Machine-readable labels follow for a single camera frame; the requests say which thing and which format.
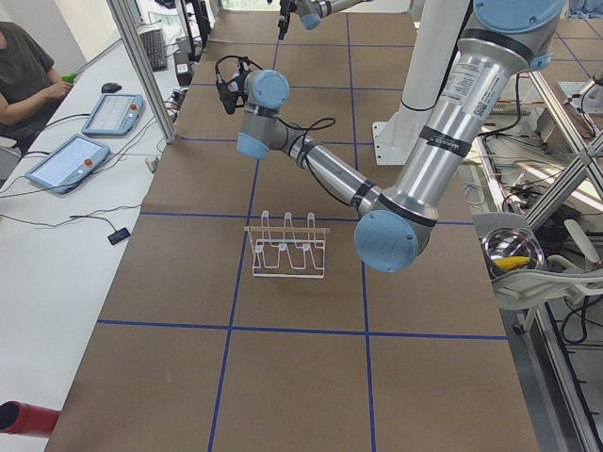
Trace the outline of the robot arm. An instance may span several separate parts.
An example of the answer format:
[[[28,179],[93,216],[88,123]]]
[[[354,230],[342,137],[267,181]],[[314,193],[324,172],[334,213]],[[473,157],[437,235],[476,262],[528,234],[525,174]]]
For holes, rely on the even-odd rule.
[[[285,39],[292,14],[300,18],[301,24],[306,30],[313,30],[321,24],[324,18],[367,2],[370,2],[370,0],[280,0],[278,40]]]
[[[408,267],[427,246],[437,205],[511,78],[552,56],[560,1],[428,1],[399,110],[375,138],[400,165],[382,188],[280,115],[290,86],[274,70],[242,63],[225,95],[243,103],[236,147],[263,159],[279,151],[360,215],[354,245],[381,272]]]

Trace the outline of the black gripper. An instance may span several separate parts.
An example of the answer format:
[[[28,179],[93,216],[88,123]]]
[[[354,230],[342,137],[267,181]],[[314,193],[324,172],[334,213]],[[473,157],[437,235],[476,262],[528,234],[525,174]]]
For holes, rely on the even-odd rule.
[[[280,9],[279,9],[279,21],[278,28],[279,34],[278,39],[283,40],[286,36],[286,33],[290,24],[290,16],[295,11],[295,1],[294,0],[280,0],[279,1]]]

